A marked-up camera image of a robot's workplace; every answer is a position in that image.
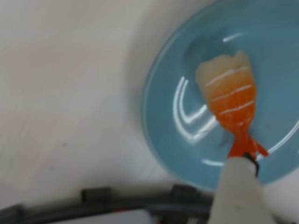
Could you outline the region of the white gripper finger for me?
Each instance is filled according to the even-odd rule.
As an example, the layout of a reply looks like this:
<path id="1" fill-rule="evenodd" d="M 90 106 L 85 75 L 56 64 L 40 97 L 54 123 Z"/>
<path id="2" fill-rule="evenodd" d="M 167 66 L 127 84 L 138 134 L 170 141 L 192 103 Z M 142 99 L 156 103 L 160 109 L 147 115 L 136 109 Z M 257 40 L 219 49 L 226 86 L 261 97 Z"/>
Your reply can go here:
<path id="1" fill-rule="evenodd" d="M 248 153 L 222 168 L 210 210 L 211 224 L 275 224 L 257 179 L 259 165 Z"/>

